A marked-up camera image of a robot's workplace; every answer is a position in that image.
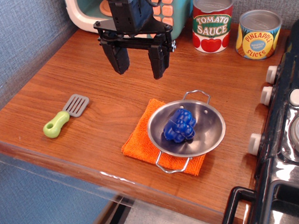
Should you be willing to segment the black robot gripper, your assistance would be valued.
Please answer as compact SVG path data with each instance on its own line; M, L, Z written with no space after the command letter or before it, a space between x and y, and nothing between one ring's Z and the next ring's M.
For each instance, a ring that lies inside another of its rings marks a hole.
M134 38L140 34L156 34L148 48L153 77L160 79L169 66L170 52L175 50L171 39L172 26L156 21L154 7L160 6L162 0L106 0L111 10L112 18L106 21L96 21L93 27L102 35L104 31L115 35L128 35ZM116 42L100 41L106 57L118 74L124 74L129 68L130 60L125 47Z

